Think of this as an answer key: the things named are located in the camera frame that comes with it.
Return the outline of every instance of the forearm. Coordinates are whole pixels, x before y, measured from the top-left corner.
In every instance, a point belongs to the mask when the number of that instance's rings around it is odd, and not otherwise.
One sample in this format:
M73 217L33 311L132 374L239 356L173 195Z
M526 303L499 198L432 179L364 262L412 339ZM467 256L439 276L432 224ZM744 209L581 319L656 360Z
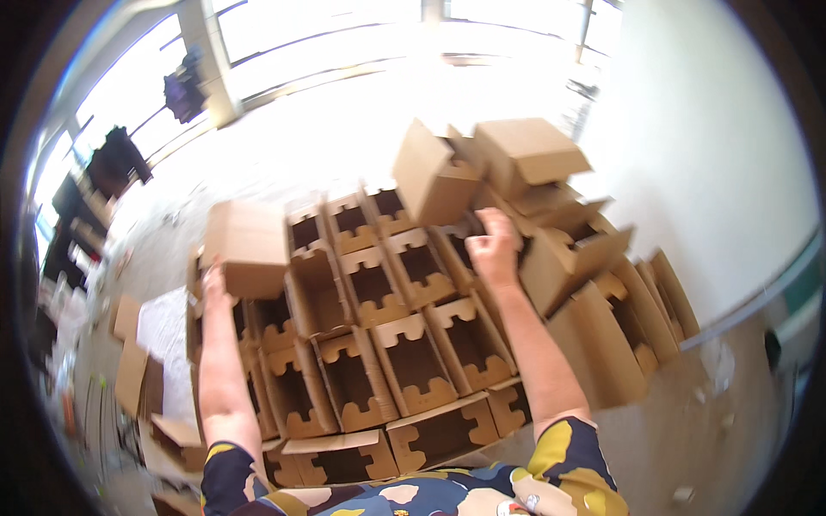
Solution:
M589 419L590 409L582 388L559 346L517 286L493 292L510 340L534 419L534 436L561 415Z

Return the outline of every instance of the shirt sleeve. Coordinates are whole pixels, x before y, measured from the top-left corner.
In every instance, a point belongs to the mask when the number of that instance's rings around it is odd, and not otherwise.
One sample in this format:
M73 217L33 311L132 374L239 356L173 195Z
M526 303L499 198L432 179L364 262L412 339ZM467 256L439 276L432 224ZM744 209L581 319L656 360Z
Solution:
M560 419L544 431L528 464L528 473L567 493L577 514L625 516L596 436L596 427L578 418Z

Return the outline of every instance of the cardboard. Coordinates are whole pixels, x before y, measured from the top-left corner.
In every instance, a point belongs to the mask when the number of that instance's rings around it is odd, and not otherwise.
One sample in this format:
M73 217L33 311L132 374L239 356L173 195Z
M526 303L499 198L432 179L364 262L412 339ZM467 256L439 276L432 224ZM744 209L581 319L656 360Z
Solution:
M317 342L313 348L335 416L345 433L376 427L399 418L390 389L366 331Z
M349 332L354 322L333 250L323 241L290 260L287 301L302 339L323 340Z
M588 282L545 325L562 350L591 410L640 401L648 384L611 303Z
M583 211L590 215L592 209L580 205L580 215ZM538 228L520 268L525 293L546 317L586 282L619 261L633 232L633 228L617 231L601 217L564 226L569 232Z
M134 340L126 340L115 379L115 399L135 419L164 410L164 365Z
M345 255L376 245L378 235L368 222L367 202L357 192L326 204L326 220L335 252Z
M197 500L173 490L153 493L152 504L158 516L203 516Z
M623 256L606 276L615 277L628 292L623 298L617 296L611 300L606 296L606 299L614 306L614 317L631 348L636 350L640 345L646 346L654 352L659 363L679 356L680 349L668 321L662 317L651 292L631 262Z
M370 329L396 407L407 417L457 399L422 314Z
M488 161L488 181L508 200L591 169L577 145L541 118L480 122L473 138Z
M312 438L339 431L309 343L266 356L263 380L281 438Z
M396 193L419 226L453 224L476 191L479 172L458 156L450 141L433 136L414 119L393 164Z
M667 309L670 319L676 320L675 331L681 329L682 338L691 338L700 332L700 324L688 301L686 291L682 289L680 279L674 273L666 254L659 249L651 258L651 269L657 282L657 290Z
M295 461L304 486L384 480L399 474L380 429L291 440L281 454Z
M386 244L391 270L405 303L412 310L428 303L438 304L456 294L456 287L424 229L395 234Z
M207 461L207 446L202 442L197 428L160 414L152 414L152 438L185 471L203 471Z
M387 425L402 475L446 462L499 439L486 392Z
M113 301L109 309L109 333L121 341L135 341L138 338L140 307L141 303L127 295Z
M226 291L246 299L281 295L289 264L280 208L249 201L215 204L206 219L202 267L224 259Z
M401 204L395 185L366 185L364 191L367 213L370 217L368 221L378 228L379 236L385 239L416 227L416 223L407 215L404 205Z
M441 306L424 308L453 384L460 396L470 395L516 374L508 347L476 292Z
M401 290L380 247L345 254L339 259L351 306L365 329L407 317Z
M533 421L522 379L518 376L487 389L487 403L499 437L505 438Z

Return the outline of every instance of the concrete pillar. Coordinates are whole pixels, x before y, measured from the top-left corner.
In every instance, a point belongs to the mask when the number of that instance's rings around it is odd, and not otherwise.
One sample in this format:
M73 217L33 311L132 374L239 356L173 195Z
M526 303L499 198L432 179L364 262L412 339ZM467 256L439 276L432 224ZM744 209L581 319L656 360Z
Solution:
M178 4L178 21L187 49L198 45L203 52L198 71L210 121L215 127L223 127L237 120L244 110L228 84L230 60L221 39L218 18L212 11L212 1L183 0Z

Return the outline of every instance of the cardboard box flap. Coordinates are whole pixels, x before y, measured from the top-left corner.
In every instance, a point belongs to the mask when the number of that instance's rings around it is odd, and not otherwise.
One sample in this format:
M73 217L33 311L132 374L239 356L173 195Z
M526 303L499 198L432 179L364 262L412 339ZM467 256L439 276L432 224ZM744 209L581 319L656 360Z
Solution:
M123 343L121 361L115 379L115 399L123 410L133 418L138 417L140 393L144 383L144 373L149 354L138 346L137 342L127 340Z
M440 414L446 414L451 410L461 409L465 405L470 405L471 403L476 403L479 400L484 400L488 396L489 394L485 391L477 392L475 394L471 394L470 396L464 397L460 400L452 401L446 405L436 407L435 409L427 410L425 412L422 412L421 414L415 414L410 417L398 419L397 421L388 423L385 428L389 431L395 428L407 426L409 424L416 424L420 421L424 421L425 419L430 419Z
M181 448L203 446L198 429L183 421L165 418L160 414L152 414L152 423Z
M291 439L284 445L281 453L284 455L297 455L303 453L333 452L335 450L369 446L378 443L381 438L380 434L381 430L368 430L366 432L343 433L322 438Z

